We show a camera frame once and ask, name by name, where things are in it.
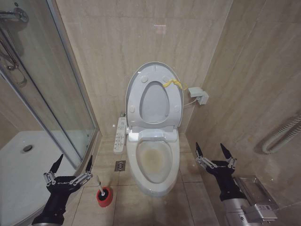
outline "floor drain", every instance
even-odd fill
[[[116,161],[115,171],[125,171],[126,170],[126,161]]]
[[[23,151],[24,151],[24,152],[29,152],[32,148],[33,148],[32,145],[28,145],[28,146],[26,146],[25,148],[23,148]]]

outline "white toilet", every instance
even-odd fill
[[[127,88],[127,156],[137,185],[151,196],[167,194],[179,170],[183,91],[173,83],[164,88],[171,79],[178,77],[170,67],[150,62]]]

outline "toilet seat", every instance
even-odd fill
[[[163,84],[170,79],[178,80],[178,77],[171,68],[160,62],[144,64],[136,71],[126,95],[129,129],[133,132],[144,129],[172,132],[180,126],[183,91],[174,84],[164,88]]]

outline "red toilet brush holder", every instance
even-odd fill
[[[111,189],[110,187],[103,187],[103,192],[104,195],[102,195],[102,192],[98,190],[96,194],[96,199],[98,201],[99,206],[107,207],[113,200],[113,189]]]

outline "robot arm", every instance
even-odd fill
[[[235,171],[237,159],[221,144],[225,161],[210,161],[203,157],[198,143],[196,143],[196,161],[210,174],[215,176],[221,190],[220,199],[226,209],[226,224],[229,226],[259,226],[264,222],[277,219],[269,205],[250,206],[246,196],[240,191],[232,174]]]
[[[86,167],[86,172],[78,177],[76,176],[61,176],[55,177],[63,154],[53,163],[50,171],[44,173],[47,190],[50,192],[50,197],[45,205],[44,210],[34,220],[33,226],[60,226],[64,222],[63,214],[66,212],[66,203],[70,194],[80,189],[82,185],[88,182],[93,176],[92,170],[92,156]]]

